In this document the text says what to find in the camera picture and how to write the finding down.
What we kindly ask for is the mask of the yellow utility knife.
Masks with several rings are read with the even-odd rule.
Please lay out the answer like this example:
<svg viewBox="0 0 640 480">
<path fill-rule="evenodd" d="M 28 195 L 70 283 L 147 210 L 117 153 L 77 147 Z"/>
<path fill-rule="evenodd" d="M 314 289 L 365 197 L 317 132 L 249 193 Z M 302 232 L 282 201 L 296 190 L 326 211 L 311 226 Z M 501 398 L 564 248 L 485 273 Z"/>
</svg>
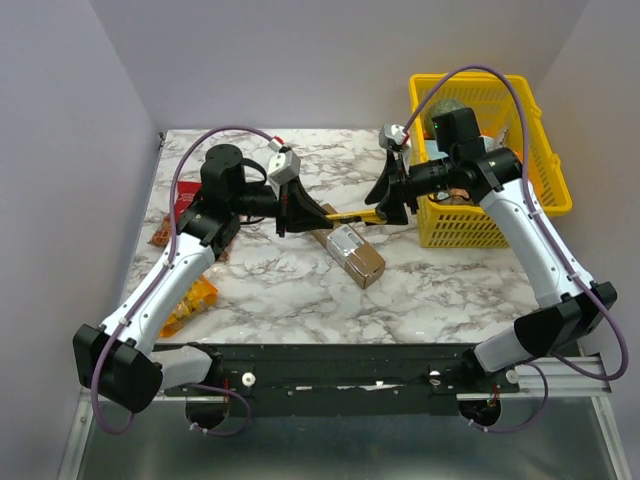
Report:
<svg viewBox="0 0 640 480">
<path fill-rule="evenodd" d="M 365 223 L 384 225 L 387 222 L 375 209 L 326 214 L 325 218 L 334 224 Z"/>
</svg>

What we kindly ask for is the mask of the brown cardboard express box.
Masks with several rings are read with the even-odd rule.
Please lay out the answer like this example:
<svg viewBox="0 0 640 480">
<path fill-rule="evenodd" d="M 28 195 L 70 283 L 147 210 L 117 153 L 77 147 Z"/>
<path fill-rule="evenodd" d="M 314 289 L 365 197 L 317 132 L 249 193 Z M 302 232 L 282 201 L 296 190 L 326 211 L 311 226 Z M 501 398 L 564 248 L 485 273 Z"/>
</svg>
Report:
<svg viewBox="0 0 640 480">
<path fill-rule="evenodd" d="M 361 289 L 367 289 L 383 275 L 385 259 L 351 225 L 336 224 L 310 234 Z"/>
</svg>

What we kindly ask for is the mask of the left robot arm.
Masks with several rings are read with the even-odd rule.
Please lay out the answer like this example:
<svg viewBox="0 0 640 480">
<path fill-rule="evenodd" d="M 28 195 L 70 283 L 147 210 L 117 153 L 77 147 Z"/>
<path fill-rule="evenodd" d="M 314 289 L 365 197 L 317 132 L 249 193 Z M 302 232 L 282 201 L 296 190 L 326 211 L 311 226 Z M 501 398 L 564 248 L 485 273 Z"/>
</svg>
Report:
<svg viewBox="0 0 640 480">
<path fill-rule="evenodd" d="M 299 157 L 278 140 L 271 147 L 263 180 L 252 182 L 245 170 L 254 163 L 238 147 L 210 148 L 200 169 L 200 188 L 161 258 L 99 326 L 78 329 L 73 337 L 76 367 L 93 401 L 105 397 L 139 413 L 161 390 L 189 384 L 209 395 L 220 387 L 222 372 L 212 348 L 193 344 L 155 351 L 174 308 L 231 243 L 242 218 L 273 218 L 279 236 L 332 225 L 301 184 Z"/>
</svg>

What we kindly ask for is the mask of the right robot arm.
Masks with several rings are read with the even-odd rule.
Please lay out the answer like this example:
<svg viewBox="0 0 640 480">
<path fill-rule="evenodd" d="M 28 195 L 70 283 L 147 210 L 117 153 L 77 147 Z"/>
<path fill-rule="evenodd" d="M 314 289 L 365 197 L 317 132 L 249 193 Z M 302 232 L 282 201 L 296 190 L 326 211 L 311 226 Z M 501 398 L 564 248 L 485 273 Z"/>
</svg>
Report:
<svg viewBox="0 0 640 480">
<path fill-rule="evenodd" d="M 537 309 L 505 331 L 474 346 L 460 379 L 480 392 L 497 371 L 544 357 L 591 333 L 617 299 L 609 282 L 599 283 L 575 259 L 540 208 L 522 165 L 509 148 L 487 150 L 475 114 L 462 108 L 434 119 L 440 159 L 409 165 L 410 141 L 399 125 L 385 125 L 379 144 L 384 170 L 365 199 L 388 225 L 405 225 L 418 200 L 461 189 L 498 226 L 533 288 Z"/>
</svg>

